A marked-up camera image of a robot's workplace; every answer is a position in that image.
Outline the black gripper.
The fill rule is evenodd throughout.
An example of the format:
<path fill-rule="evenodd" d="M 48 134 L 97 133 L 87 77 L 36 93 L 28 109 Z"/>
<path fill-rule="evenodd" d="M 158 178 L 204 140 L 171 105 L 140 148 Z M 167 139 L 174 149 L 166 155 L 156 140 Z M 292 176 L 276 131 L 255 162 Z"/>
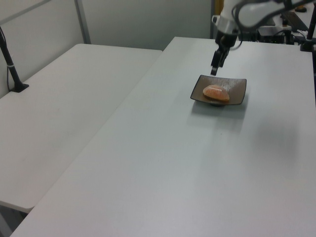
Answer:
<path fill-rule="evenodd" d="M 219 49 L 214 52 L 211 62 L 211 75 L 215 76 L 219 67 L 224 66 L 224 62 L 229 54 L 230 49 L 235 45 L 237 35 L 230 35 L 221 31 L 217 32 L 215 42 Z"/>

